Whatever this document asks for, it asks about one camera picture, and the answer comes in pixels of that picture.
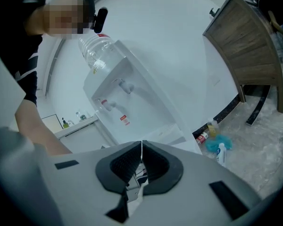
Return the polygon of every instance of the small bottle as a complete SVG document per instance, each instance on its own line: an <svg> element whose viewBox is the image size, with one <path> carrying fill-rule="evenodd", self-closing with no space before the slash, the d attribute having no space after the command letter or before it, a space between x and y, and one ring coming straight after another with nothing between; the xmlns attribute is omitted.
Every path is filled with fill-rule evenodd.
<svg viewBox="0 0 283 226"><path fill-rule="evenodd" d="M204 132L202 132L202 134L196 138L196 142L198 145L201 145L205 142L205 140L208 138L209 136L209 129L206 129Z"/></svg>
<svg viewBox="0 0 283 226"><path fill-rule="evenodd" d="M210 136L213 138L220 134L218 123L213 118L208 118L208 129Z"/></svg>
<svg viewBox="0 0 283 226"><path fill-rule="evenodd" d="M83 121L86 119L86 116L84 114L81 114L81 111L78 110L76 113L77 118L79 119L79 121Z"/></svg>
<svg viewBox="0 0 283 226"><path fill-rule="evenodd" d="M224 143L220 143L217 149L216 162L225 167L226 147Z"/></svg>
<svg viewBox="0 0 283 226"><path fill-rule="evenodd" d="M64 129L68 128L69 125L68 125L68 123L66 123L66 121L64 120L63 117L62 117L62 120L63 120L63 127L64 127Z"/></svg>

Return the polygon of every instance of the water bottle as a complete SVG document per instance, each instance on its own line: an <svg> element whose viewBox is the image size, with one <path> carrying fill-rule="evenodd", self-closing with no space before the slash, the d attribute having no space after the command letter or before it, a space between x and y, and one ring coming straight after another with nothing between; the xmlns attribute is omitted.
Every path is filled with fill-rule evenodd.
<svg viewBox="0 0 283 226"><path fill-rule="evenodd" d="M84 114L81 114L81 110L78 110L75 114L80 122L86 119L86 116Z"/></svg>
<svg viewBox="0 0 283 226"><path fill-rule="evenodd" d="M91 69L94 69L95 62L98 61L107 50L112 49L112 44L114 44L114 41L103 33L94 34L92 36L84 35L79 39L79 49Z"/></svg>

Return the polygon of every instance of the red label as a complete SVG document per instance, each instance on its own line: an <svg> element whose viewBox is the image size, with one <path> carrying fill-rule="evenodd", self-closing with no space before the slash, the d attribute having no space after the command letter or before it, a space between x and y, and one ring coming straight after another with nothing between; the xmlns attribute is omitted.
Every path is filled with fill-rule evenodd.
<svg viewBox="0 0 283 226"><path fill-rule="evenodd" d="M98 36L99 36L99 37L108 37L108 38L110 38L108 35L106 35L106 34L104 34L104 33L99 33Z"/></svg>
<svg viewBox="0 0 283 226"><path fill-rule="evenodd" d="M206 138L204 136L202 136L202 135L197 137L197 139L201 142L201 144L206 140Z"/></svg>
<svg viewBox="0 0 283 226"><path fill-rule="evenodd" d="M126 115L123 115L120 119L121 119L121 121L122 121L122 120L125 119L125 118L127 118Z"/></svg>

